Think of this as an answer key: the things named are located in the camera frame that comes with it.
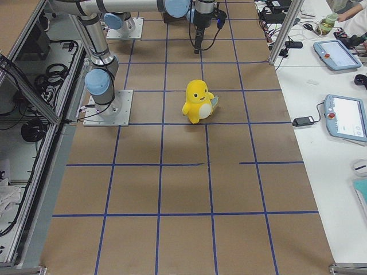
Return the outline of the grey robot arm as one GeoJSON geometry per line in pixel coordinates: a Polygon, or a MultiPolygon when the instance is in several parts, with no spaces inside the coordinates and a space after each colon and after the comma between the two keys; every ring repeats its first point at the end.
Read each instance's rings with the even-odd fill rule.
{"type": "Polygon", "coordinates": [[[97,115],[111,118],[120,112],[114,81],[119,65],[103,33],[100,15],[137,11],[165,11],[165,1],[57,1],[57,7],[75,21],[93,69],[85,77],[97,115]]]}
{"type": "Polygon", "coordinates": [[[217,38],[219,31],[225,25],[227,14],[219,8],[216,1],[157,1],[158,10],[168,13],[171,17],[186,17],[189,21],[189,39],[194,47],[194,53],[209,50],[217,38]],[[205,29],[213,20],[217,22],[217,31],[212,43],[202,48],[205,29]]]}

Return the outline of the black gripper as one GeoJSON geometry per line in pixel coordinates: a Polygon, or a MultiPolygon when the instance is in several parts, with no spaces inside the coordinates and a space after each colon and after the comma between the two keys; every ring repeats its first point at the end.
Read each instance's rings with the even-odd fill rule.
{"type": "Polygon", "coordinates": [[[196,27],[196,36],[194,43],[194,53],[199,54],[201,51],[201,43],[204,38],[205,28],[198,24],[195,24],[195,27],[196,27]]]}

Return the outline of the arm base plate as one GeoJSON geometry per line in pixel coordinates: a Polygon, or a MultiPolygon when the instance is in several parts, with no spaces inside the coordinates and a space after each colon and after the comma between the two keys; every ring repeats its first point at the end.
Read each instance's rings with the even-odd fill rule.
{"type": "Polygon", "coordinates": [[[89,97],[89,105],[93,107],[86,110],[86,119],[83,119],[85,127],[126,127],[130,122],[133,90],[116,90],[115,99],[111,105],[102,107],[95,105],[92,96],[89,97]]]}
{"type": "Polygon", "coordinates": [[[135,40],[141,39],[144,19],[141,17],[131,17],[122,20],[119,17],[105,19],[108,26],[108,40],[135,40]]]}

